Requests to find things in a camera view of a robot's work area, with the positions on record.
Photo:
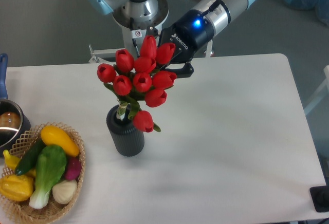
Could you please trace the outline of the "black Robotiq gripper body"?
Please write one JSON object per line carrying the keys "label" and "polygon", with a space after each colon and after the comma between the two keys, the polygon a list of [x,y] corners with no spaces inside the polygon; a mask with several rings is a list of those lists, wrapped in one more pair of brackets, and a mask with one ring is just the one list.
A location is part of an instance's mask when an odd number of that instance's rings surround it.
{"label": "black Robotiq gripper body", "polygon": [[173,43],[176,49],[170,64],[189,62],[195,53],[214,37],[214,28],[206,15],[210,11],[189,10],[170,27],[162,30],[159,45]]}

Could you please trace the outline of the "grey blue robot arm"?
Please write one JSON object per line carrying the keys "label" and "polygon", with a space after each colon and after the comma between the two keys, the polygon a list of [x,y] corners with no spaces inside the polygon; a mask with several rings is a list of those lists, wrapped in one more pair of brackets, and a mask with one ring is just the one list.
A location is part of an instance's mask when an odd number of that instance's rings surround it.
{"label": "grey blue robot arm", "polygon": [[211,55],[212,40],[256,0],[190,0],[195,6],[168,28],[163,28],[169,14],[167,0],[88,0],[103,15],[112,15],[121,27],[125,48],[135,57],[147,35],[158,45],[172,42],[176,46],[171,64],[182,64],[176,70],[188,78],[194,69],[191,60],[202,48]]}

